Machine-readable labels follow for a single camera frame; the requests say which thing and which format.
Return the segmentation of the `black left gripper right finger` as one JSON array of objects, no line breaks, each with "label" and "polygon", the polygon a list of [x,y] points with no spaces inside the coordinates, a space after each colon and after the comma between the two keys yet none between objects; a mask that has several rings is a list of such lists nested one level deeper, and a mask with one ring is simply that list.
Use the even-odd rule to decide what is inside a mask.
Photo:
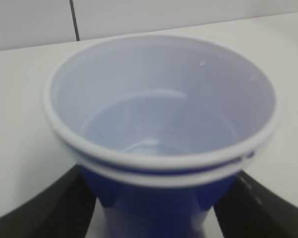
[{"label": "black left gripper right finger", "polygon": [[225,238],[298,238],[298,208],[245,172],[214,210]]}]

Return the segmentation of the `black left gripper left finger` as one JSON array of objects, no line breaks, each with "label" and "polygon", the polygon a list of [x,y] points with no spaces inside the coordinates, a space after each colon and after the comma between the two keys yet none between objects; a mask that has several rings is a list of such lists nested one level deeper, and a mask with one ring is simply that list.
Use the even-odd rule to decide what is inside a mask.
[{"label": "black left gripper left finger", "polygon": [[78,166],[8,214],[0,238],[83,238],[96,203]]}]

